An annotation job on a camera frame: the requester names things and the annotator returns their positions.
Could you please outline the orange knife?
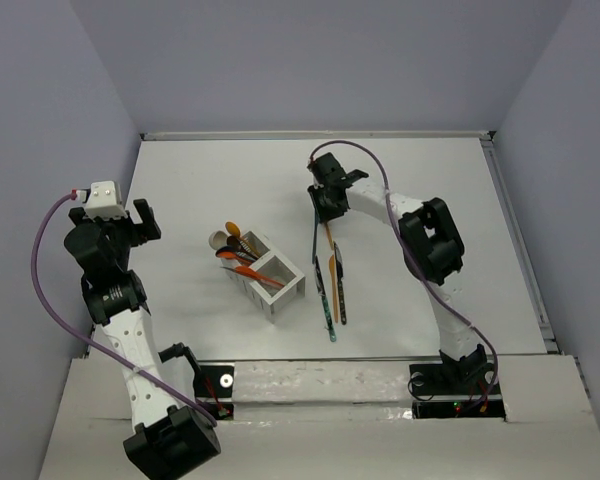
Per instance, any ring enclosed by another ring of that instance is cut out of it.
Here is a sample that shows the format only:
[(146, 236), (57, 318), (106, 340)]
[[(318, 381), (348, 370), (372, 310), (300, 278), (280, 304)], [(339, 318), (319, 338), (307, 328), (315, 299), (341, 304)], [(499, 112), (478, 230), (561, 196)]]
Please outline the orange knife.
[(333, 251), (334, 250), (333, 238), (332, 238), (330, 227), (329, 227), (329, 225), (328, 225), (327, 222), (324, 223), (324, 230), (326, 232), (326, 236), (327, 236), (327, 240), (328, 240), (329, 246), (330, 246), (331, 250)]
[(331, 277), (331, 292), (332, 292), (332, 304), (334, 310), (334, 322), (339, 323), (339, 296), (337, 291), (337, 272), (336, 272), (336, 261), (335, 254), (332, 253), (328, 262), (330, 277)]

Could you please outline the beige spoon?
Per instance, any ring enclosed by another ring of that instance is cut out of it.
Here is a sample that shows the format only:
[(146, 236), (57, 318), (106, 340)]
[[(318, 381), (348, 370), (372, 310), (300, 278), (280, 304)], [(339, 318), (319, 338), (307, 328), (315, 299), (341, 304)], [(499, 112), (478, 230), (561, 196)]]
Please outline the beige spoon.
[(218, 230), (218, 231), (213, 232), (210, 235), (210, 237), (208, 239), (208, 243), (214, 251), (217, 251), (217, 250), (227, 246), (227, 239), (228, 239), (227, 233), (224, 231)]

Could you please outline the yellow-orange spoon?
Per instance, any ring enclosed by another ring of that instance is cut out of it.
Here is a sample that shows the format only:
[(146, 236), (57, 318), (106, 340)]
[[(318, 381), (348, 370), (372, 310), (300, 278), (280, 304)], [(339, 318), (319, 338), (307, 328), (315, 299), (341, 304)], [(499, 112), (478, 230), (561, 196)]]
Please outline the yellow-orange spoon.
[(225, 223), (225, 229), (230, 236), (240, 238), (242, 236), (240, 228), (231, 221)]

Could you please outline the red-orange spoon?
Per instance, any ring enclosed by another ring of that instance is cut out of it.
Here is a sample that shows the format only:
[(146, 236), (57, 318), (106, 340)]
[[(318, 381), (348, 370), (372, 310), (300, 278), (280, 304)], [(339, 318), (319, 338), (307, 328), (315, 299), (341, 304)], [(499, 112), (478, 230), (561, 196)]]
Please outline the red-orange spoon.
[(226, 260), (235, 260), (245, 266), (250, 266), (253, 263), (251, 257), (233, 250), (219, 249), (215, 252), (215, 256)]

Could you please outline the brown spoon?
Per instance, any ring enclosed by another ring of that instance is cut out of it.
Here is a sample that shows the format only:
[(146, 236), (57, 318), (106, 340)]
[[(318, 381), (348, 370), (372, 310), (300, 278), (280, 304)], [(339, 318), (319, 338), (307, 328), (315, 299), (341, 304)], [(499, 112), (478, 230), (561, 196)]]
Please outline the brown spoon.
[(253, 260), (257, 260), (259, 258), (259, 256), (242, 239), (236, 236), (228, 236), (227, 245), (234, 248), (236, 251), (242, 252), (251, 257)]

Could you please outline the dark blue spoon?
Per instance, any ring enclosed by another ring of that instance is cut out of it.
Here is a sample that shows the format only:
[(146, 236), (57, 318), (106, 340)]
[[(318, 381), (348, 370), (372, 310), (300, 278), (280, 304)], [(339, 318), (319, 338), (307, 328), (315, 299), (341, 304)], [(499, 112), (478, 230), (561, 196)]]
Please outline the dark blue spoon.
[(229, 245), (225, 245), (221, 248), (219, 248), (216, 252), (215, 252), (215, 256), (219, 257), (219, 258), (235, 258), (237, 261), (245, 263), (245, 264), (251, 264), (254, 261), (256, 261), (256, 258), (252, 257), (251, 255), (249, 255), (247, 252), (244, 252), (242, 250), (236, 249), (232, 246)]

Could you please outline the red-orange knife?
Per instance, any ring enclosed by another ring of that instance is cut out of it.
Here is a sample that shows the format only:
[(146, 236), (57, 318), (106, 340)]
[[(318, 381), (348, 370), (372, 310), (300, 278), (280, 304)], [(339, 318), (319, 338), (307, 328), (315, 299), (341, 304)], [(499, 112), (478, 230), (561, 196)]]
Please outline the red-orange knife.
[(277, 289), (282, 289), (284, 287), (283, 283), (281, 283), (277, 280), (274, 280), (272, 278), (269, 278), (265, 275), (262, 275), (261, 273), (251, 269), (250, 267), (244, 266), (244, 265), (239, 265), (236, 267), (225, 267), (225, 270), (231, 271), (233, 273), (236, 273), (237, 275), (249, 278), (251, 280), (259, 281), (261, 283), (270, 285)]

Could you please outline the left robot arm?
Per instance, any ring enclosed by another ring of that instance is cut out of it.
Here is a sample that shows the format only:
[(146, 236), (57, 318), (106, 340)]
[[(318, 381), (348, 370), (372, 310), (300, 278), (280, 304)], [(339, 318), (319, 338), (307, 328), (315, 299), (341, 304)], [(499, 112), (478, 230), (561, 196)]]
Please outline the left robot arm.
[(162, 377), (164, 358), (152, 331), (147, 294), (130, 269), (133, 248), (158, 240), (161, 230), (144, 199), (134, 206), (134, 222), (122, 203), (91, 193), (69, 217), (73, 229), (66, 250), (83, 271), (81, 288), (92, 321), (108, 342), (99, 351), (123, 366), (131, 406), (133, 433), (124, 440), (129, 461), (149, 479), (181, 479), (221, 452), (215, 421), (195, 400), (186, 397), (201, 383), (201, 370), (186, 360), (173, 363)]

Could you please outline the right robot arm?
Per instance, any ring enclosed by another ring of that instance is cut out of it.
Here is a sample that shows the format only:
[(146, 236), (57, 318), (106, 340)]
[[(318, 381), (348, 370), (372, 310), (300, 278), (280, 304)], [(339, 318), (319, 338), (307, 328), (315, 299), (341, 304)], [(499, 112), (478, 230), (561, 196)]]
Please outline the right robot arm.
[(450, 210), (438, 197), (424, 201), (392, 191), (386, 170), (378, 168), (380, 183), (362, 170), (345, 171), (330, 152), (312, 154), (308, 193), (315, 223), (326, 225), (356, 211), (392, 229), (407, 269), (427, 292), (438, 328), (440, 362), (421, 378), (433, 383), (428, 397), (463, 394), (480, 385), (480, 400), (486, 402), (498, 385), (499, 359), (493, 344), (454, 306), (459, 292), (448, 282), (459, 277), (465, 246)]

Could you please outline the blue knife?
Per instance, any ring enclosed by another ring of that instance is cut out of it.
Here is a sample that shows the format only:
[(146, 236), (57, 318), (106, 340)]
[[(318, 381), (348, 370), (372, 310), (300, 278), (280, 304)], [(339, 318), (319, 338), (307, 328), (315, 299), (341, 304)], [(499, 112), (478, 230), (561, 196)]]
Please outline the blue knife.
[(315, 265), (315, 258), (317, 253), (317, 229), (319, 225), (319, 217), (317, 213), (314, 211), (314, 220), (312, 227), (312, 242), (311, 242), (311, 263)]

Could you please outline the white utensil caddy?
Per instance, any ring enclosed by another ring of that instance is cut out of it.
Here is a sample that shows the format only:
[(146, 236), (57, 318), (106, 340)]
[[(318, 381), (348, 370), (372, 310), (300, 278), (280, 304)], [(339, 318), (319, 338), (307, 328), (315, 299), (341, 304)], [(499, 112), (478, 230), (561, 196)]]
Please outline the white utensil caddy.
[(216, 263), (267, 323), (281, 318), (305, 298), (306, 275), (264, 233), (243, 231), (237, 257), (216, 255)]

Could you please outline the white cardboard front cover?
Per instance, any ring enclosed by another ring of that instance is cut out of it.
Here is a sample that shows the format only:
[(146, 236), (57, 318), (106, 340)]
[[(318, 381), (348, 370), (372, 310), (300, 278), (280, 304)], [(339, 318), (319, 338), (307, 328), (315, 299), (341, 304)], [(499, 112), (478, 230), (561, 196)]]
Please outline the white cardboard front cover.
[(240, 362), (222, 452), (197, 479), (600, 479), (569, 356), (507, 357), (503, 418), (416, 419), (404, 362)]

